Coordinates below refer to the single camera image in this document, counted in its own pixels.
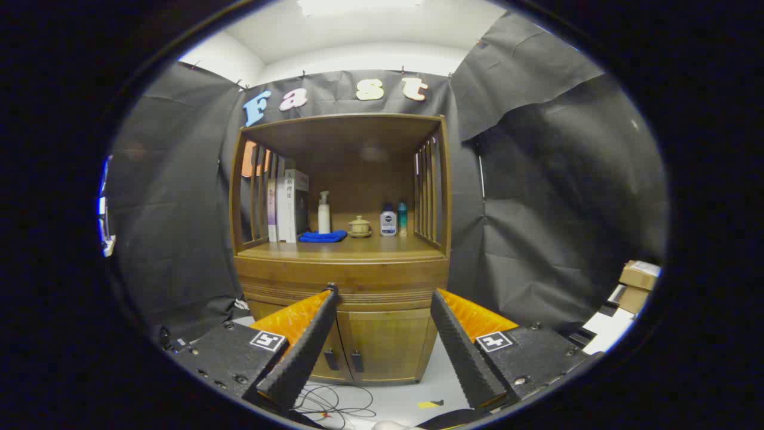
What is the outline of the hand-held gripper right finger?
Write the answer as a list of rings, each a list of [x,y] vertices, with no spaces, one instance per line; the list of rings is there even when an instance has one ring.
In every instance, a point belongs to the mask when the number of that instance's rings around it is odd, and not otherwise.
[[[430,313],[470,408],[491,411],[524,402],[578,376],[601,359],[584,339],[534,323],[519,325],[442,289]]]

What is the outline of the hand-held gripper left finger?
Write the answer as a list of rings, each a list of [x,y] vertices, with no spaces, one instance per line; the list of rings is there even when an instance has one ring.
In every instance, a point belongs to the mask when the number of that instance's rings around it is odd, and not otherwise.
[[[221,394],[286,413],[294,408],[335,323],[335,285],[251,325],[226,321],[169,355]]]

